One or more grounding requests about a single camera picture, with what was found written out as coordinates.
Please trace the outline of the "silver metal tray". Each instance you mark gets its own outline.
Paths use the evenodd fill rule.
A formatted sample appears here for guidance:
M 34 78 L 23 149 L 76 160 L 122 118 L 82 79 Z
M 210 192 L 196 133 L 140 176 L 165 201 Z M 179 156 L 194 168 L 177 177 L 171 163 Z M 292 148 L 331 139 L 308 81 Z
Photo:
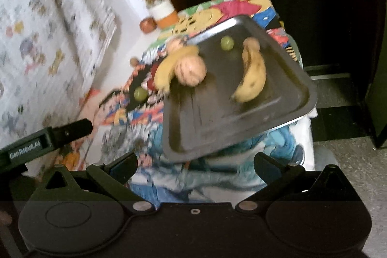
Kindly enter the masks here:
M 234 47 L 222 50 L 230 36 Z M 244 75 L 243 42 L 254 37 L 266 64 L 266 83 L 247 103 L 232 100 Z M 186 162 L 212 154 L 295 122 L 310 113 L 318 94 L 308 74 L 252 18 L 238 15 L 192 37 L 207 75 L 191 88 L 177 79 L 164 99 L 163 152 L 171 162 Z

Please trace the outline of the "large striped pepino melon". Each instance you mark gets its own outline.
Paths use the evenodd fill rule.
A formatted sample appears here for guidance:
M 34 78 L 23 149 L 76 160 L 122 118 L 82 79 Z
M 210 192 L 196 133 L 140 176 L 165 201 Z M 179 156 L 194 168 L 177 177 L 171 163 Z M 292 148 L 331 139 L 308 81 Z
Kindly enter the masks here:
M 195 87 L 207 75 L 205 62 L 200 56 L 185 56 L 174 66 L 174 74 L 183 86 Z

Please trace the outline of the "red cherry tomato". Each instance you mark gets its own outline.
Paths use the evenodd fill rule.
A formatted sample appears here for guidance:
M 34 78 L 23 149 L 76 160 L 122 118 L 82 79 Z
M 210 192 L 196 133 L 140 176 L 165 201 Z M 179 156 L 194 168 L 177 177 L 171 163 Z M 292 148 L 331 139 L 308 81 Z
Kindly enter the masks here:
M 154 92 L 157 91 L 157 88 L 154 84 L 154 80 L 152 78 L 148 79 L 146 85 L 149 91 L 154 91 Z

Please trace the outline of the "brown longan on tray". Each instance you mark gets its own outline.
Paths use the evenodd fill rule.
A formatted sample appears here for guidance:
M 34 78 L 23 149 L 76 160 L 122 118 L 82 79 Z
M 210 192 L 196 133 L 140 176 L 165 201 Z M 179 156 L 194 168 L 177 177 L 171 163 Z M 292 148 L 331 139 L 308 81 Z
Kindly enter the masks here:
M 243 42 L 243 47 L 255 49 L 258 52 L 260 51 L 260 43 L 258 39 L 254 37 L 247 37 Z

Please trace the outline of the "red brown apple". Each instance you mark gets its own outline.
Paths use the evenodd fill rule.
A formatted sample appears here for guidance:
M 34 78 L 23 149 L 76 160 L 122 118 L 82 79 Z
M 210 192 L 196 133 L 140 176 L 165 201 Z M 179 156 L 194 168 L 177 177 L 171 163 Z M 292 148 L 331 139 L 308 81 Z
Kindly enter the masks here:
M 152 17 L 147 17 L 140 22 L 139 28 L 142 33 L 149 34 L 157 29 L 157 24 Z

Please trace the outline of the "Winnie the Pooh drawing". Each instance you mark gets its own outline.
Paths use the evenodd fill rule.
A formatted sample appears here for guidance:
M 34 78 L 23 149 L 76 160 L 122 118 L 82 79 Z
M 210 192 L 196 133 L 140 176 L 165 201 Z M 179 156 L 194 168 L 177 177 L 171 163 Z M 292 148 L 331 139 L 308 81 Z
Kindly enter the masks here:
M 178 13 L 179 21 L 163 29 L 158 40 L 172 36 L 194 34 L 238 15 L 253 17 L 270 10 L 275 14 L 270 0 L 214 0 L 187 8 Z

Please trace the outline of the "white orange jar vase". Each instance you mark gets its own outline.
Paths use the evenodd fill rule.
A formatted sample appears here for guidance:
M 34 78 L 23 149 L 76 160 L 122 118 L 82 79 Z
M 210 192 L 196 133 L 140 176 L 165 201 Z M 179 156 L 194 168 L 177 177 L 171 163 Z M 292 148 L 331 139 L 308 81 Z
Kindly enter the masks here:
M 160 29 L 169 28 L 179 22 L 179 15 L 171 0 L 155 0 L 148 6 L 148 11 Z

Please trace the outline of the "green grape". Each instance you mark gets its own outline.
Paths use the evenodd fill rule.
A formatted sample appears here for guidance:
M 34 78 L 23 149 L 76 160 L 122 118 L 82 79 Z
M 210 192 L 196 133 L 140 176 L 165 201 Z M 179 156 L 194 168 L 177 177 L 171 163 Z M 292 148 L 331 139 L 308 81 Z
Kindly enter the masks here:
M 133 95 L 134 95 L 134 100 L 141 103 L 146 101 L 146 99 L 148 98 L 148 91 L 142 88 L 142 86 L 139 86 L 134 90 Z
M 230 51 L 234 47 L 234 40 L 230 36 L 224 36 L 220 40 L 220 47 L 222 50 Z

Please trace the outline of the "small striped pepino melon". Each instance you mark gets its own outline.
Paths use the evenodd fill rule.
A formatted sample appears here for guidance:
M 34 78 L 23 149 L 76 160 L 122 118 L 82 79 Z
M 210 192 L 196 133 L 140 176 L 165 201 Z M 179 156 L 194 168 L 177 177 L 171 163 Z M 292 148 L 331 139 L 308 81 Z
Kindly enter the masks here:
M 184 47 L 184 45 L 185 45 L 185 40 L 181 37 L 176 37 L 167 42 L 165 49 L 168 54 L 172 54 L 175 51 Z

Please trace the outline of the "small brown longan fruit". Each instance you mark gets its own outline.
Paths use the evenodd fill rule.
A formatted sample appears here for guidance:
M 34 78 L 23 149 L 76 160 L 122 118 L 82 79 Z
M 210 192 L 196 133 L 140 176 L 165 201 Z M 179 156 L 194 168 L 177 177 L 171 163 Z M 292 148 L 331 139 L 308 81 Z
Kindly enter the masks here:
M 140 64 L 140 61 L 138 58 L 136 57 L 132 57 L 130 60 L 129 60 L 129 64 L 131 67 L 135 68 L 136 66 L 138 66 L 138 64 Z

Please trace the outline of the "yellow banana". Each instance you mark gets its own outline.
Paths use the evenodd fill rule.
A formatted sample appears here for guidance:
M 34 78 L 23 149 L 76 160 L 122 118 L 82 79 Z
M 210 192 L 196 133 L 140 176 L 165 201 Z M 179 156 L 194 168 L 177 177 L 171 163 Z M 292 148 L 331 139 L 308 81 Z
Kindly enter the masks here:
M 174 68 L 179 60 L 187 56 L 198 56 L 199 47 L 196 45 L 183 46 L 172 52 L 159 64 L 154 76 L 154 86 L 157 91 L 168 94 L 174 77 Z

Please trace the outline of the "green grape on tray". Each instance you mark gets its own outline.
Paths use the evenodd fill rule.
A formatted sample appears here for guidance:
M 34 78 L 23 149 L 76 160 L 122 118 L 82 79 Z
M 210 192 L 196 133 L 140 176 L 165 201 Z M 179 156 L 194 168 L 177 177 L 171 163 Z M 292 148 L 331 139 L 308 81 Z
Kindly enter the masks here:
M 234 47 L 234 40 L 230 36 L 224 36 L 220 40 L 220 47 L 222 50 L 230 51 Z

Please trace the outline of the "spotted ripe banana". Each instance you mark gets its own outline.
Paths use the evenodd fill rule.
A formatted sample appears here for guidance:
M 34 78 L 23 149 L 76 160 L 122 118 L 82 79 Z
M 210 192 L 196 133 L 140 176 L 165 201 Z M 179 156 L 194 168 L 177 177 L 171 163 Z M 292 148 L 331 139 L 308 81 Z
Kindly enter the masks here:
M 250 46 L 243 48 L 242 61 L 244 75 L 231 98 L 238 103 L 247 103 L 256 98 L 264 88 L 266 64 L 261 53 Z

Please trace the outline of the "white cartoon print cloth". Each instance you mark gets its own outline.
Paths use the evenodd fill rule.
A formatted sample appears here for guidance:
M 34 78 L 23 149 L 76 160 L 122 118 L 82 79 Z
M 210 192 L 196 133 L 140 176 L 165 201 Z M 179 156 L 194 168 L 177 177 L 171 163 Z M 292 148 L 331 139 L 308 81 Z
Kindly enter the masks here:
M 104 0 L 1 0 L 1 145 L 74 121 L 116 30 Z

